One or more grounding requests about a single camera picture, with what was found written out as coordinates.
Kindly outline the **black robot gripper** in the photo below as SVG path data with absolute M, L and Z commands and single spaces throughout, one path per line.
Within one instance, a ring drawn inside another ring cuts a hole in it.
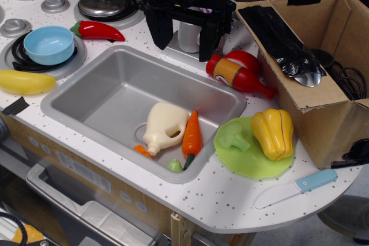
M 206 62 L 219 49 L 224 34 L 230 33 L 236 4 L 231 0 L 141 0 L 140 9 L 161 50 L 173 38 L 173 20 L 200 26 L 198 60 Z

